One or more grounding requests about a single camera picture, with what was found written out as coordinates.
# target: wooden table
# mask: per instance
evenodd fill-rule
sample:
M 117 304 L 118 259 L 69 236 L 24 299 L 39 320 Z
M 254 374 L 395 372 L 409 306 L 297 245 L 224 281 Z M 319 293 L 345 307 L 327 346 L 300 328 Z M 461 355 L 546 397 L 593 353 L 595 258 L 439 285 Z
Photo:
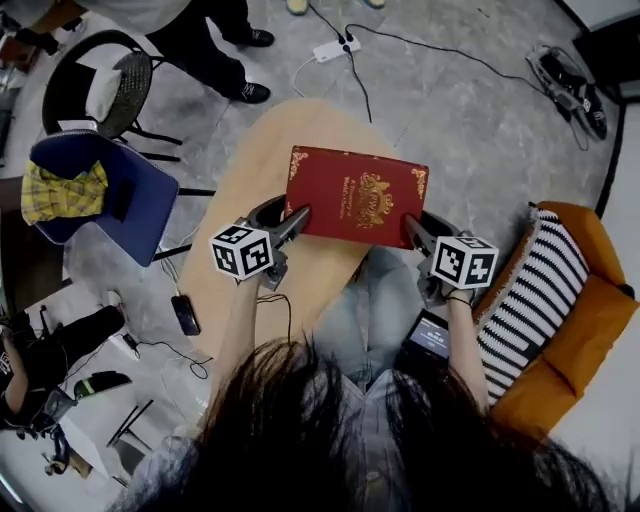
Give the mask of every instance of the wooden table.
M 318 146 L 395 158 L 371 126 L 320 99 L 289 100 L 265 113 L 244 134 L 218 185 L 189 251 L 178 283 L 189 296 L 202 330 L 192 342 L 217 357 L 236 283 L 215 270 L 207 240 L 225 223 L 247 215 L 263 201 L 284 194 L 291 148 Z M 277 292 L 292 305 L 292 337 L 311 333 L 316 319 L 347 284 L 369 246 L 301 235 L 285 246 L 289 271 Z M 261 294 L 270 293 L 261 289 Z M 286 337 L 284 301 L 258 306 L 256 343 Z

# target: red book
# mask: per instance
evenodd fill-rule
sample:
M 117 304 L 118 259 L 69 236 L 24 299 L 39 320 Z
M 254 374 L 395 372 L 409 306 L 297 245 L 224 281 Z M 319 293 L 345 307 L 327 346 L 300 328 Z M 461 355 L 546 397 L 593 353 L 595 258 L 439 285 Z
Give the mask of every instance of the red book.
M 285 214 L 309 205 L 303 233 L 412 249 L 403 218 L 420 219 L 428 176 L 420 164 L 294 146 Z

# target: wall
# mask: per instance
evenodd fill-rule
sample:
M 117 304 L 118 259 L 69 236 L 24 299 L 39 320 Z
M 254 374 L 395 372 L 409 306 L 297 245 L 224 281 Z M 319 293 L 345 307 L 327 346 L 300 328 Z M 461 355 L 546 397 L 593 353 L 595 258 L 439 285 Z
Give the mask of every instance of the wall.
M 0 471 L 36 512 L 99 512 L 120 493 L 120 484 L 97 472 L 87 480 L 73 470 L 47 476 L 43 452 L 53 452 L 51 440 L 21 441 L 15 432 L 0 432 Z
M 627 283 L 640 299 L 640 104 L 630 104 L 625 116 L 622 147 L 602 222 L 616 248 Z
M 564 0 L 564 3 L 590 30 L 640 14 L 638 0 Z

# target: chair leg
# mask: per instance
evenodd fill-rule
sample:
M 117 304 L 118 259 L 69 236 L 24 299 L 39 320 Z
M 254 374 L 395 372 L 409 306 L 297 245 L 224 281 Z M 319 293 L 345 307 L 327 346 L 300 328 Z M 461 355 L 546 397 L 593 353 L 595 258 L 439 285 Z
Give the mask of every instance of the chair leg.
M 180 247 L 176 247 L 175 249 L 169 249 L 168 251 L 157 252 L 156 255 L 153 257 L 153 261 L 170 258 L 171 256 L 175 256 L 176 254 L 187 252 L 189 249 L 191 249 L 191 244 L 181 245 Z
M 167 137 L 166 135 L 158 135 L 157 133 L 149 133 L 143 130 L 140 127 L 138 121 L 134 121 L 133 126 L 129 127 L 131 133 L 135 133 L 136 135 L 140 135 L 141 137 L 146 137 L 147 139 L 153 140 L 162 140 L 164 142 L 170 142 L 171 144 L 175 144 L 176 146 L 182 146 L 182 141 L 178 139 L 174 139 L 173 137 Z
M 215 190 L 203 190 L 198 188 L 180 188 L 178 191 L 179 196 L 207 196 L 212 197 L 216 195 Z
M 157 160 L 159 162 L 179 162 L 180 159 L 177 156 L 159 155 L 158 153 L 140 153 L 149 160 Z

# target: black cable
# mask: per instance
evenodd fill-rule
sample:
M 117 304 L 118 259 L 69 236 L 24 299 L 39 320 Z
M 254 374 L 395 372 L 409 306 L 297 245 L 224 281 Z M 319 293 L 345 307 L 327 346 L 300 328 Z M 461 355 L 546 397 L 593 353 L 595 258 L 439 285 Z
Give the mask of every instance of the black cable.
M 102 342 L 102 344 L 101 344 L 97 349 L 95 349 L 95 350 L 93 351 L 93 353 L 92 353 L 92 354 L 87 358 L 87 360 L 86 360 L 84 363 L 82 363 L 82 364 L 80 365 L 80 367 L 79 367 L 75 372 L 73 372 L 71 375 L 67 375 L 67 378 L 66 378 L 66 379 L 64 379 L 64 381 L 62 381 L 62 384 L 66 384 L 66 382 L 67 382 L 71 377 L 73 377 L 76 373 L 78 373 L 78 372 L 79 372 L 80 370 L 82 370 L 85 366 L 87 366 L 87 363 L 88 363 L 89 361 L 91 361 L 91 360 L 92 360 L 96 355 L 98 355 L 98 352 L 100 352 L 100 350 L 102 350 L 102 347 L 104 347 L 104 344 L 105 344 L 106 342 L 107 342 L 107 340 L 103 341 L 103 342 Z
M 262 297 L 258 297 L 258 304 L 272 303 L 272 302 L 277 302 L 279 300 L 286 301 L 287 307 L 289 309 L 289 323 L 287 325 L 287 341 L 291 343 L 291 302 L 289 301 L 289 297 L 287 297 L 283 293 L 272 293 L 270 295 L 263 295 Z
M 373 120 L 371 119 L 371 106 L 369 105 L 369 94 L 367 93 L 367 90 L 365 89 L 364 84 L 362 83 L 362 80 L 360 80 L 360 77 L 358 76 L 358 72 L 356 71 L 356 61 L 353 58 L 351 49 L 349 49 L 347 45 L 345 45 L 344 48 L 345 48 L 345 51 L 347 52 L 347 55 L 349 56 L 349 59 L 351 59 L 351 71 L 353 72 L 353 77 L 356 79 L 356 81 L 360 85 L 360 89 L 362 89 L 362 94 L 364 94 L 364 102 L 367 105 L 367 116 L 369 116 L 369 122 L 373 124 Z
M 175 352 L 176 354 L 178 354 L 180 357 L 182 357 L 183 359 L 186 359 L 187 361 L 191 361 L 191 364 L 189 365 L 189 370 L 191 370 L 191 373 L 193 373 L 196 377 L 198 377 L 200 380 L 207 380 L 209 378 L 209 372 L 207 371 L 207 369 L 204 367 L 204 365 L 206 363 L 208 363 L 209 361 L 213 360 L 213 357 L 209 357 L 207 359 L 205 359 L 204 361 L 196 361 L 195 359 L 193 359 L 192 357 L 189 356 L 185 356 L 182 352 L 179 352 L 178 350 L 176 350 L 175 348 L 173 348 L 169 343 L 167 343 L 166 341 L 139 341 L 137 343 L 138 345 L 149 345 L 150 347 L 155 347 L 156 345 L 166 345 L 167 347 L 169 347 L 173 352 Z M 204 372 L 204 376 L 199 375 L 194 368 L 201 368 L 202 371 Z
M 441 46 L 434 46 L 434 45 L 427 44 L 427 43 L 420 43 L 418 41 L 411 41 L 410 39 L 405 39 L 404 37 L 400 37 L 400 36 L 397 36 L 395 34 L 388 34 L 387 32 L 379 32 L 378 30 L 373 30 L 372 28 L 365 27 L 364 25 L 360 25 L 359 23 L 349 23 L 349 24 L 347 24 L 347 26 L 344 29 L 345 33 L 347 34 L 347 40 L 349 40 L 349 38 L 351 37 L 351 34 L 349 32 L 349 27 L 361 28 L 363 30 L 371 32 L 372 34 L 377 34 L 379 36 L 391 37 L 393 39 L 397 39 L 399 41 L 403 41 L 403 42 L 408 43 L 408 44 L 414 44 L 416 46 L 422 46 L 423 48 L 429 48 L 430 50 L 436 50 L 436 51 L 439 51 L 439 52 L 446 52 L 446 53 L 455 53 L 457 55 L 461 55 L 462 57 L 465 57 L 465 58 L 470 59 L 470 60 L 472 60 L 474 62 L 478 62 L 479 64 L 482 64 L 487 69 L 489 69 L 490 71 L 492 71 L 493 73 L 495 73 L 496 75 L 498 75 L 498 76 L 500 76 L 502 78 L 506 78 L 507 80 L 517 80 L 517 81 L 523 82 L 523 83 L 527 84 L 529 87 L 531 87 L 534 91 L 542 94 L 545 98 L 548 98 L 547 94 L 542 89 L 539 89 L 538 87 L 536 87 L 533 83 L 531 83 L 526 78 L 521 77 L 521 76 L 516 76 L 516 75 L 505 75 L 504 73 L 501 73 L 496 68 L 494 68 L 491 64 L 483 61 L 482 59 L 478 59 L 477 57 L 469 55 L 468 53 L 465 53 L 462 50 L 457 50 L 455 48 L 443 48 Z
M 311 5 L 311 2 L 309 2 L 309 8 L 316 13 L 316 16 L 318 16 L 318 18 L 323 20 L 329 26 L 329 28 L 331 28 L 331 30 L 335 32 L 335 34 L 338 36 L 338 42 L 340 44 L 344 44 L 346 42 L 344 39 L 344 36 L 340 32 L 338 32 L 338 29 L 334 27 L 327 18 L 325 18 L 322 14 L 320 14 L 318 10 L 313 5 Z

